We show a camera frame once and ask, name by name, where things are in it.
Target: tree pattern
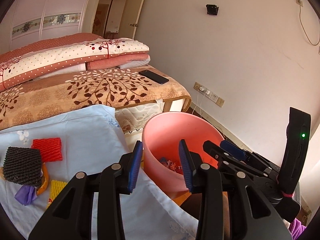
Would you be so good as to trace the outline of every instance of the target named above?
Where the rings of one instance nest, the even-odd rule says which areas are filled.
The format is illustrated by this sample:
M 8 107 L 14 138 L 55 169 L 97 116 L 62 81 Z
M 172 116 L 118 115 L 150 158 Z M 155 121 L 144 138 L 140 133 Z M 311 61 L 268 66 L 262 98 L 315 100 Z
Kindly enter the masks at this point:
M 119 49 L 121 42 L 125 42 L 125 41 L 121 41 L 120 39 L 115 39 L 115 40 L 96 41 L 94 43 L 92 43 L 92 42 L 84 42 L 83 44 L 86 45 L 86 46 L 90 46 L 90 48 L 92 50 L 95 50 L 96 48 L 98 50 L 107 49 L 108 57 L 109 57 L 109 45 L 115 45 Z
M 14 104 L 17 103 L 18 97 L 24 94 L 24 92 L 21 92 L 23 89 L 21 86 L 18 85 L 0 93 L 0 123 L 3 121 L 1 117 L 5 117 L 7 110 L 14 109 Z
M 82 107 L 97 104 L 114 106 L 113 102 L 123 106 L 137 104 L 147 95 L 144 92 L 148 91 L 148 86 L 152 86 L 146 77 L 132 73 L 130 69 L 94 70 L 80 72 L 80 75 L 73 77 L 73 80 L 66 81 L 70 83 L 68 94 L 75 99 L 75 105 Z M 81 95 L 82 100 L 77 100 L 78 95 Z

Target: blue bristle pad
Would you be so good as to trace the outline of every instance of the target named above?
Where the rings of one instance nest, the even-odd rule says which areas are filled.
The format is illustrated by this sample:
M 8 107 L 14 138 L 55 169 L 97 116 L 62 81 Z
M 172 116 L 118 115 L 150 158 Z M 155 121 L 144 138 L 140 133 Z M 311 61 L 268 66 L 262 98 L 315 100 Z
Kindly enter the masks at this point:
M 129 172 L 129 184 L 128 184 L 128 190 L 132 193 L 132 191 L 135 189 L 137 185 L 137 179 L 140 169 L 140 163 L 142 159 L 142 142 L 137 141 L 136 147 L 134 148 L 132 154 L 134 154 L 134 159 L 130 168 Z
M 182 166 L 183 177 L 184 177 L 184 181 L 186 183 L 186 187 L 191 192 L 193 189 L 192 171 L 190 169 L 190 165 L 189 165 L 189 162 L 187 159 L 187 153 L 183 147 L 182 141 L 179 142 L 179 157 L 180 157 L 180 162 L 181 162 L 181 166 Z
M 226 140 L 221 141 L 220 147 L 226 152 L 231 153 L 238 161 L 245 161 L 247 159 L 243 150 Z

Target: orange ring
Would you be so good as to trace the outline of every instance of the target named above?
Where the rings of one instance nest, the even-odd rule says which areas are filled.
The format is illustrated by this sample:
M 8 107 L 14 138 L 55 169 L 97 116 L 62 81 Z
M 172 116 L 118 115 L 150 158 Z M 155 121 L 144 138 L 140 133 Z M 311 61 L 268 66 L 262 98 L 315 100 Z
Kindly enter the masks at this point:
M 40 194 L 42 194 L 43 192 L 45 192 L 45 190 L 47 189 L 48 184 L 49 184 L 49 173 L 48 173 L 47 167 L 45 166 L 44 163 L 42 163 L 42 172 L 43 172 L 44 182 L 41 185 L 41 187 L 37 190 L 38 196 Z
M 5 177 L 3 175 L 3 167 L 0 167 L 0 178 L 5 180 Z

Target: polka dot quilt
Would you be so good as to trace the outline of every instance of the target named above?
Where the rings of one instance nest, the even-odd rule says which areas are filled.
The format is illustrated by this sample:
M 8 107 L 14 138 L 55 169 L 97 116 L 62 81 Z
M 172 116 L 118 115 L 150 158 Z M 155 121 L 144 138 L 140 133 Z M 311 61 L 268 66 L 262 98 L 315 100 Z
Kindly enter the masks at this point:
M 0 91 L 73 65 L 148 51 L 148 46 L 129 38 L 116 40 L 99 38 L 94 41 L 29 52 L 0 64 Z

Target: smartphone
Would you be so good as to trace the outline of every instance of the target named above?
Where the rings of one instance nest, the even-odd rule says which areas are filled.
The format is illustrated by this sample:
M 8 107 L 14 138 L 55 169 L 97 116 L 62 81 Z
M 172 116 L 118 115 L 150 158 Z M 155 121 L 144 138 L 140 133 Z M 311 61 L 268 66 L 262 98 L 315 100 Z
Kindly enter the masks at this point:
M 167 83 L 169 81 L 169 79 L 163 77 L 163 76 L 160 76 L 150 70 L 143 70 L 143 71 L 140 71 L 139 74 L 141 76 L 145 76 L 147 78 L 150 78 L 151 80 L 159 83 L 159 84 L 164 84 L 164 83 Z

